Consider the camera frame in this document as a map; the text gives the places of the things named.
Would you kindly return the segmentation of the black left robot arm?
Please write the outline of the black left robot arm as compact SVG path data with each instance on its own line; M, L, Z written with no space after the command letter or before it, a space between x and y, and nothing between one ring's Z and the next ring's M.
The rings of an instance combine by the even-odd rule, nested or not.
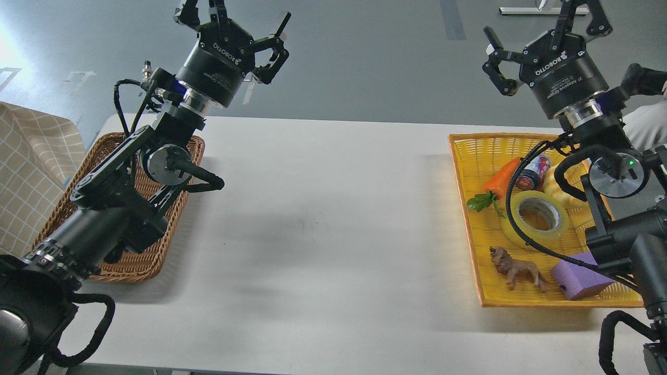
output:
M210 1L202 24L196 1L181 1L174 20L197 33L176 74L144 68L145 92L132 126L120 107L124 141L70 194L76 211L23 258L2 256L2 374L20 374L42 360L71 367L90 358L115 313L105 294L79 293L102 262L140 254L168 230L167 211L184 192L221 190L222 178L200 168L186 147L211 107L226 108L252 76L270 84L290 53L277 31L255 39Z

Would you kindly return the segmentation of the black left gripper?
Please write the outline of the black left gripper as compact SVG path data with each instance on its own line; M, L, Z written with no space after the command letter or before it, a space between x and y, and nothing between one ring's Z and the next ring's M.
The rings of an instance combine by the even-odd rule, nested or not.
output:
M281 36L291 12L286 12L276 33L252 42L253 37L235 21L227 21L222 33L213 22L201 28L197 5L197 0L179 1L174 12L174 22L199 31L176 79L224 108L231 104L247 73L252 72L261 84L270 84L290 57ZM255 53L266 50L271 50L267 64L255 67Z

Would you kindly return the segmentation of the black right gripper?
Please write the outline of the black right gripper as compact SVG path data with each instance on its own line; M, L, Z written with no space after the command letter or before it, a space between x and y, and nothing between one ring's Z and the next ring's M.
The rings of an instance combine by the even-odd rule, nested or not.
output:
M586 5L591 21L586 34L594 39L612 33L613 28L600 1L561 1L557 24L524 47L524 53L504 49L496 32L485 26L483 32L491 52L482 66L498 92L513 96L520 85L515 79L505 78L500 64L509 61L519 64L520 80L529 86L541 110L548 119L555 119L570 105L583 102L606 92L609 85L586 50L586 40L570 33L576 11Z

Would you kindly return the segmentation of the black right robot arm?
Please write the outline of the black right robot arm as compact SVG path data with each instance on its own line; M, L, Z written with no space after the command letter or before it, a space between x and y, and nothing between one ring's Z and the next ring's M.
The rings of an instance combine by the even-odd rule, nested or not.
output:
M651 321L645 325L623 311L603 320L598 349L604 373L615 374L612 361L615 325L623 322L646 337L644 361L650 374L665 374L666 344L666 208L665 200L645 211L613 219L603 197L622 199L638 194L655 176L665 187L665 146L636 151L624 132L622 109L633 95L664 92L665 72L632 64L619 87L610 88L586 49L588 41L612 32L598 1L563 1L557 24L531 41L521 52L506 50L495 31L484 33L492 50L482 69L498 91L514 95L530 87L544 114L557 119L564 131L555 141L538 143L519 169L548 148L571 147L556 168L560 188L590 207L593 227L585 230L595 264L555 253L508 220L525 244L536 250L595 271L640 294Z

